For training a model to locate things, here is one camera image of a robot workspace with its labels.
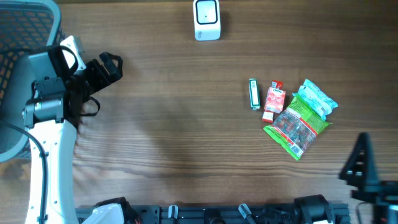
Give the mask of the green gummy candy bag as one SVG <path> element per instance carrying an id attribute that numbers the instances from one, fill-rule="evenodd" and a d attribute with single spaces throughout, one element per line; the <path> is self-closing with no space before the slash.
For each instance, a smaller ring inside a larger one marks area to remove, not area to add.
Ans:
<path id="1" fill-rule="evenodd" d="M 319 117 L 304 99 L 295 95 L 290 105 L 264 131 L 296 161 L 330 124 Z"/>

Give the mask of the teal tissue packet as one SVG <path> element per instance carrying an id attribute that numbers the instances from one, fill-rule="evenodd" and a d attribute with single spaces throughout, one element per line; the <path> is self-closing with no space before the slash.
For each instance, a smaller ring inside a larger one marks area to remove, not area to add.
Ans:
<path id="1" fill-rule="evenodd" d="M 336 101 L 326 95 L 309 79 L 306 79 L 303 85 L 298 89 L 298 92 L 293 95 L 299 95 L 324 121 L 326 120 L 326 117 L 338 107 L 338 103 Z"/>

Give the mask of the red stick packet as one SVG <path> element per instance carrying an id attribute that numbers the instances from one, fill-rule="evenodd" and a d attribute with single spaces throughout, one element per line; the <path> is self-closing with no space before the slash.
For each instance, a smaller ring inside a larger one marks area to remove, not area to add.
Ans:
<path id="1" fill-rule="evenodd" d="M 283 82 L 282 81 L 273 80 L 271 82 L 271 86 L 270 87 L 282 90 L 282 86 L 283 86 Z M 265 121 L 265 122 L 268 122 L 268 123 L 272 123 L 273 120 L 274 120 L 274 113 L 271 112 L 271 111 L 264 110 L 264 114 L 262 116 L 262 120 Z"/>

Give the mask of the orange small box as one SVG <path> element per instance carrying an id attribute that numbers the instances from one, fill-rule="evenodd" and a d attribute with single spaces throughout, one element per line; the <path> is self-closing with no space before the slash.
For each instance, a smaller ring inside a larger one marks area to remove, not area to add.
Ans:
<path id="1" fill-rule="evenodd" d="M 284 101 L 285 91 L 270 87 L 267 91 L 264 109 L 279 114 L 284 108 Z"/>

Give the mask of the dark green small box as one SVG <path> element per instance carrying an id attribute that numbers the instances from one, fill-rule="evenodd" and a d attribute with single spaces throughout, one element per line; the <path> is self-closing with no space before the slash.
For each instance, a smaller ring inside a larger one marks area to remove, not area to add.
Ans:
<path id="1" fill-rule="evenodd" d="M 249 97 L 252 110 L 259 110 L 261 107 L 259 89 L 255 78 L 249 79 Z"/>

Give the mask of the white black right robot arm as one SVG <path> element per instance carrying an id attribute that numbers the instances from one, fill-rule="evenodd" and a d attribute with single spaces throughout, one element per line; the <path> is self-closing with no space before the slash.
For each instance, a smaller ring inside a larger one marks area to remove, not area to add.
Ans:
<path id="1" fill-rule="evenodd" d="M 397 223 L 397 181 L 380 180 L 368 133 L 360 133 L 339 179 L 354 187 L 351 197 L 373 205 L 373 223 Z M 322 195 L 294 200 L 296 223 L 336 223 Z"/>

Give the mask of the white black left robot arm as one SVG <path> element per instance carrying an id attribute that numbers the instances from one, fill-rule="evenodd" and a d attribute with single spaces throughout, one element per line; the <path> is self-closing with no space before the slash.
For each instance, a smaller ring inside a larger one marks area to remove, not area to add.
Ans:
<path id="1" fill-rule="evenodd" d="M 62 45 L 51 45 L 29 54 L 36 77 L 33 98 L 22 112 L 30 141 L 31 174 L 26 223 L 78 223 L 73 198 L 73 150 L 77 127 L 93 94 L 120 80 L 123 60 L 103 52 L 82 68 L 77 54 Z"/>

